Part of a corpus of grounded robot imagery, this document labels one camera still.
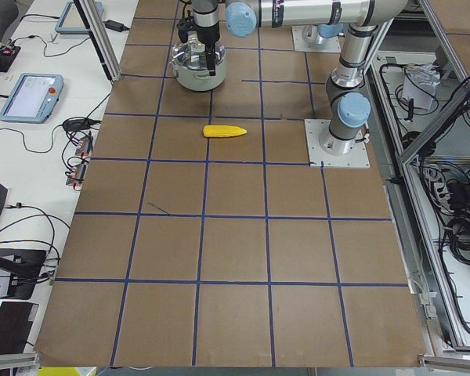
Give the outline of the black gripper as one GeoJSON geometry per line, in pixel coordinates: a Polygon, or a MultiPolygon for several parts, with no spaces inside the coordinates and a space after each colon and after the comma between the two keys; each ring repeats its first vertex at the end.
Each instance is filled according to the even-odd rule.
{"type": "Polygon", "coordinates": [[[198,40],[206,45],[206,66],[210,76],[215,76],[215,43],[219,40],[219,25],[196,26],[198,40]]]}

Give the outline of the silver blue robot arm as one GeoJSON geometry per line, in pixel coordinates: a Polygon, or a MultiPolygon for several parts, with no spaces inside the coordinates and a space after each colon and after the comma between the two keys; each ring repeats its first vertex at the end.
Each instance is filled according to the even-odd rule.
{"type": "Polygon", "coordinates": [[[369,100],[356,93],[376,29],[405,7],[404,1],[227,1],[225,21],[238,38],[257,27],[345,24],[345,41],[337,67],[327,80],[332,119],[320,133],[320,147],[332,155],[347,154],[371,113],[369,100]]]}

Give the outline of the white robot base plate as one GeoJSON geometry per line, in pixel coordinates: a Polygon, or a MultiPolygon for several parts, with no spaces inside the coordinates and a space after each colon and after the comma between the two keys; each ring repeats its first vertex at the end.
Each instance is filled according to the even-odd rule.
{"type": "Polygon", "coordinates": [[[304,122],[311,167],[359,169],[371,166],[360,130],[353,139],[343,141],[330,134],[330,120],[305,119],[304,122]]]}

